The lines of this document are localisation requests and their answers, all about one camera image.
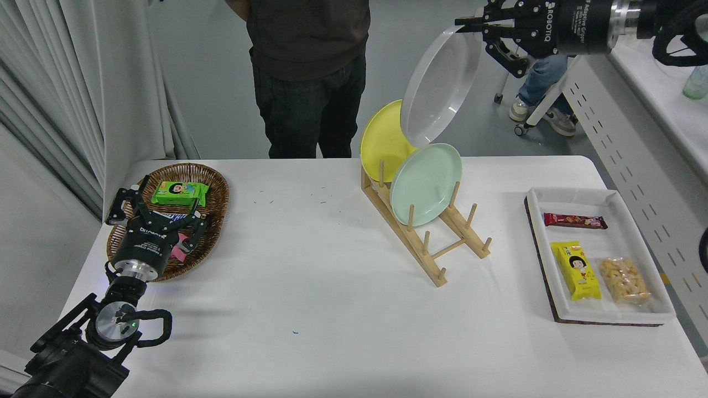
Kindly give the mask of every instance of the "mint green plate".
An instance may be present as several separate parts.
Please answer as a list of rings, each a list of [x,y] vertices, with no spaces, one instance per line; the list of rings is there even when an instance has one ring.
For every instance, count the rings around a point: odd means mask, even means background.
[[[394,216],[408,225],[411,204],[413,226],[434,220],[450,204],[455,183],[462,177],[462,159],[449,144],[428,144],[410,154],[391,182]]]

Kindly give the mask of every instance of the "red candy bar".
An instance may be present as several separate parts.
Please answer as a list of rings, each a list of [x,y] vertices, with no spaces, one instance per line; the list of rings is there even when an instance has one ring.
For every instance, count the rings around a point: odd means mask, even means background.
[[[565,215],[554,213],[543,213],[543,221],[546,227],[558,225],[560,227],[576,227],[591,229],[607,229],[607,224],[602,217],[588,217],[583,215]]]

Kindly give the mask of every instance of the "water bottle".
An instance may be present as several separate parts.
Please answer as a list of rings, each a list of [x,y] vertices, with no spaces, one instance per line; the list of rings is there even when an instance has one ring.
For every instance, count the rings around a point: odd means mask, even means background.
[[[708,93],[708,65],[695,67],[683,87],[683,95],[700,100]]]

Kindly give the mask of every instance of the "robotiq logo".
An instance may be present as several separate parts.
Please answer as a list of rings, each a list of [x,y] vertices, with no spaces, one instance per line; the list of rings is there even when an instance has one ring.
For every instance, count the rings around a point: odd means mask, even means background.
[[[151,231],[151,230],[149,230],[149,229],[145,229],[145,228],[143,228],[143,227],[140,227],[140,232],[142,232],[143,234],[155,235],[156,237],[160,237],[160,238],[162,238],[162,239],[167,238],[167,235],[160,235],[160,234],[158,234],[157,232],[153,232],[153,231]]]
[[[543,41],[551,41],[551,36],[553,34],[553,11],[555,11],[556,3],[553,1],[546,1],[546,35]]]

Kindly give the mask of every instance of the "jeans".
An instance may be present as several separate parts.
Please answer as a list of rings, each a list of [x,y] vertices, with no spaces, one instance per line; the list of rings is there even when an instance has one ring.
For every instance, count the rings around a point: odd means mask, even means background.
[[[366,85],[366,59],[319,79],[284,81],[253,66],[256,105],[265,122],[271,159],[351,157],[356,117]]]
[[[538,105],[548,89],[563,77],[567,69],[567,55],[551,55],[537,60],[523,86],[519,89],[519,99],[529,106]],[[553,106],[566,115],[573,114],[573,110],[563,94],[556,99]]]

